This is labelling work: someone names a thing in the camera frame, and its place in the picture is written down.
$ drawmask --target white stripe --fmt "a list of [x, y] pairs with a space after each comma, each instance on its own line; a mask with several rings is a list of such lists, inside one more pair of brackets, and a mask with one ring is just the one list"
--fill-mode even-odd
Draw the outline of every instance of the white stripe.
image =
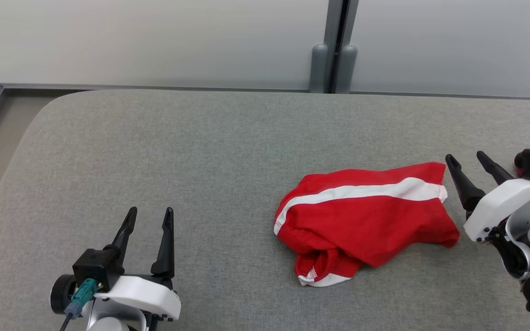
[[424, 201], [439, 198], [443, 202], [447, 198], [447, 190], [444, 186], [431, 184], [420, 178], [408, 177], [396, 184], [386, 185], [361, 185], [361, 186], [339, 186], [329, 188], [318, 194], [302, 195], [290, 199], [279, 213], [273, 226], [275, 235], [279, 233], [286, 222], [288, 210], [295, 205], [315, 205], [325, 201], [362, 198], [384, 195], [412, 201]]
[[319, 281], [314, 281], [314, 278], [304, 277], [304, 276], [298, 276], [298, 280], [300, 281], [300, 284], [302, 285], [310, 285], [313, 287], [325, 287], [330, 286], [338, 283], [342, 283], [345, 280], [349, 280], [351, 277], [343, 277], [339, 276], [338, 274], [329, 273], [326, 275], [326, 277], [322, 278]]

